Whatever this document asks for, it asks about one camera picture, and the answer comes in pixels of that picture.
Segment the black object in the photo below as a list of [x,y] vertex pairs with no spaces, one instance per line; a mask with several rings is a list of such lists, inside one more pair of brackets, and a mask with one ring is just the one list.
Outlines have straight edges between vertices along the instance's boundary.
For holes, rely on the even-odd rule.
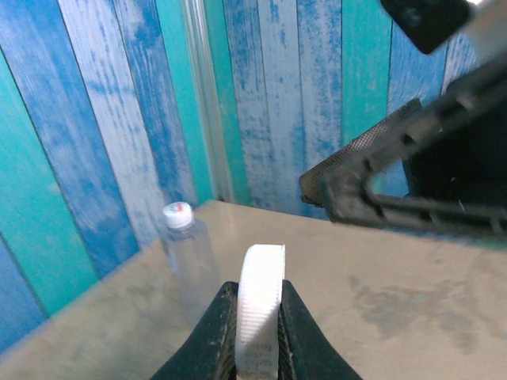
[[[151,380],[235,380],[238,284],[225,283],[181,348]],[[278,316],[280,380],[361,380],[331,347],[290,282]]]
[[396,24],[429,54],[461,29],[474,10],[466,0],[380,0]]
[[343,149],[340,149],[304,173],[299,178],[303,202],[311,203],[317,207],[324,207],[320,188],[320,181],[324,175],[342,165],[352,154],[370,147],[380,136],[389,132],[393,126],[400,123],[407,116],[413,115],[419,109],[421,109],[421,102],[418,99],[408,102],[399,110],[391,113],[386,119],[368,129],[361,136],[352,140]]
[[[304,174],[303,200],[319,187],[332,222],[506,239],[506,105],[507,54],[428,107],[385,120],[388,131],[327,167],[320,181],[307,186]],[[400,158],[410,195],[374,194],[372,178]]]

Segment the bottle cap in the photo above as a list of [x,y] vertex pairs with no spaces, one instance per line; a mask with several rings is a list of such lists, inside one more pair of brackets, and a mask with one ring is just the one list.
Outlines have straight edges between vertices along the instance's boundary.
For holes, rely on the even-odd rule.
[[162,212],[166,218],[166,225],[169,228],[179,229],[193,222],[192,207],[185,202],[168,204]]

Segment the plastic bottle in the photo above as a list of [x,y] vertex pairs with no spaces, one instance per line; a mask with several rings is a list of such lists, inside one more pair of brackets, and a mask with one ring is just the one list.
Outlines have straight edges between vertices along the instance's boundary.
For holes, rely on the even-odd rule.
[[163,213],[167,229],[162,246],[176,279],[181,308],[195,327],[220,287],[208,229],[194,217],[188,203],[172,203],[164,207]]

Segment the blue wood panel wall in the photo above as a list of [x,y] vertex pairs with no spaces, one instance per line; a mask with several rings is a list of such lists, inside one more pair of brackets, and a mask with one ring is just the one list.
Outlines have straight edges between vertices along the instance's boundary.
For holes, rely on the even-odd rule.
[[[98,274],[105,276],[139,249],[58,4],[56,0],[9,0],[0,5],[0,19],[0,44],[14,79],[88,253]],[[23,173],[20,176],[20,181],[25,179]],[[30,191],[33,194],[37,188],[31,187]],[[59,194],[58,186],[53,192]],[[6,238],[12,245],[7,232]],[[73,244],[78,244],[79,240],[79,237],[73,237]],[[37,267],[34,256],[26,255],[26,260]],[[18,260],[24,267],[24,260]],[[64,263],[62,260],[61,274],[41,274],[40,281],[50,283],[53,278],[53,287],[62,288],[60,278],[70,279],[79,273],[78,267],[73,273],[73,266]],[[49,295],[58,293],[48,291]],[[63,298],[59,304],[63,306],[73,297],[75,294]]]
[[223,141],[227,153],[235,202],[250,205],[251,197],[246,179],[243,141],[239,130],[234,92],[231,56],[227,43],[227,29],[223,4],[216,0],[204,0],[208,39],[215,71],[216,92],[222,117]]
[[223,0],[223,8],[248,189],[254,206],[276,210],[257,0]]
[[448,44],[442,92],[453,80],[474,69],[476,64],[474,49],[467,35],[454,36]]
[[0,352],[46,317],[0,236]]
[[[23,99],[31,106],[30,116],[40,139],[53,147],[48,154],[50,161],[63,162],[67,175],[74,176],[71,165],[65,166],[77,150],[60,144],[65,124],[81,121],[78,112],[66,114],[65,108],[78,105],[79,96],[84,95],[61,85],[66,79],[68,86],[72,83],[66,72],[73,68],[71,47],[65,40],[61,18],[58,23],[58,7],[23,8],[19,4],[0,4],[0,44]],[[52,10],[55,17],[47,19],[45,12]],[[54,40],[50,48],[46,39]],[[71,57],[69,62],[65,62],[65,53]],[[0,105],[0,231],[44,307],[53,314],[87,290],[97,277],[3,56]]]
[[[298,1],[306,169],[341,147],[341,1]],[[325,219],[323,209],[311,216]]]
[[114,4],[166,202],[196,205],[155,0],[115,0]]
[[112,1],[59,0],[134,234],[146,248],[166,204]]
[[304,215],[298,178],[307,165],[296,1],[271,0],[258,5],[276,209]]
[[156,6],[197,199],[199,203],[203,203],[215,196],[210,178],[207,147],[200,125],[199,107],[194,89],[181,1],[157,0]]
[[[343,120],[341,144],[386,116],[392,21],[379,2],[342,2]],[[382,192],[376,180],[374,190]]]

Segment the gray table surface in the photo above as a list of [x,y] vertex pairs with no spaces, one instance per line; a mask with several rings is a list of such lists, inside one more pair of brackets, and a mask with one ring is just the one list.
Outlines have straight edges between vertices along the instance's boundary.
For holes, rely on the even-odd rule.
[[[507,378],[507,253],[220,202],[222,280],[253,244],[285,244],[286,278],[365,380]],[[2,380],[140,380],[190,333],[160,244],[0,358]]]

